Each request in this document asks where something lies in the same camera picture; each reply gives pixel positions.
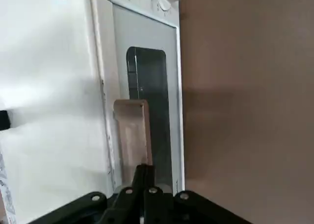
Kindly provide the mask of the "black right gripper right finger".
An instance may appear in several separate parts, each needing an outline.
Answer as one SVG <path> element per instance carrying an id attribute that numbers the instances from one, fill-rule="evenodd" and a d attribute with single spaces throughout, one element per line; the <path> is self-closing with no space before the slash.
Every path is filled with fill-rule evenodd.
<path id="1" fill-rule="evenodd" d="M 173 195 L 155 185 L 155 168 L 145 165 L 146 224 L 248 224 L 249 221 L 206 199 L 184 190 Z"/>

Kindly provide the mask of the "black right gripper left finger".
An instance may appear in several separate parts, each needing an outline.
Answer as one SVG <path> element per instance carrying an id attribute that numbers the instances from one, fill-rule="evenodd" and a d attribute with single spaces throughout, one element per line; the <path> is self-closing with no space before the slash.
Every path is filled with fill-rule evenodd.
<path id="1" fill-rule="evenodd" d="M 145 181 L 146 165 L 136 166 L 132 184 L 107 197 L 88 193 L 33 221 L 32 224 L 124 224 L 137 207 L 136 200 Z"/>

